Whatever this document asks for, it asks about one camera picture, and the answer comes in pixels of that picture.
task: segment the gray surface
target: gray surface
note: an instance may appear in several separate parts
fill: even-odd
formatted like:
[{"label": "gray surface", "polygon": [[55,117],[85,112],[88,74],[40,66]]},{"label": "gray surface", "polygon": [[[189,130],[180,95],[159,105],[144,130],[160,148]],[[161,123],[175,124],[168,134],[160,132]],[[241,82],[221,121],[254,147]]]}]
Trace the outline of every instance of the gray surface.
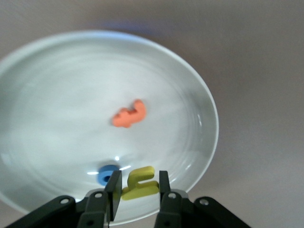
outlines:
[{"label": "gray surface", "polygon": [[[173,50],[209,86],[220,134],[190,192],[255,228],[304,224],[304,1],[2,0],[0,57],[79,29],[131,32]],[[0,204],[0,226],[21,216]],[[155,217],[127,224],[153,227]]]}]

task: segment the yellow letter shape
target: yellow letter shape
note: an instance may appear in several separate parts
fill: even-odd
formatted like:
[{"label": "yellow letter shape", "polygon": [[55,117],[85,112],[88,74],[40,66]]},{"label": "yellow letter shape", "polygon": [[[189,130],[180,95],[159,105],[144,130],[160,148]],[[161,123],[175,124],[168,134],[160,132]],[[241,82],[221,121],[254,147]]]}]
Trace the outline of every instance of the yellow letter shape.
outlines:
[{"label": "yellow letter shape", "polygon": [[154,168],[147,166],[130,172],[128,177],[128,187],[123,189],[122,199],[132,200],[144,196],[153,195],[159,192],[158,182],[153,180],[140,184],[140,181],[152,179],[154,177]]}]

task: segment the orange foam piece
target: orange foam piece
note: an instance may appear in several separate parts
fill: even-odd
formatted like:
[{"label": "orange foam piece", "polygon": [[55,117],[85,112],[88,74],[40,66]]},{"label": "orange foam piece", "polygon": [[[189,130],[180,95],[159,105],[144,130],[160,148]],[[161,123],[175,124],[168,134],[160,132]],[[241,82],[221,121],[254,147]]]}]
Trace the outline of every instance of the orange foam piece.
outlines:
[{"label": "orange foam piece", "polygon": [[122,108],[113,117],[112,123],[115,127],[131,127],[133,123],[142,121],[146,116],[146,107],[141,100],[134,101],[134,110]]}]

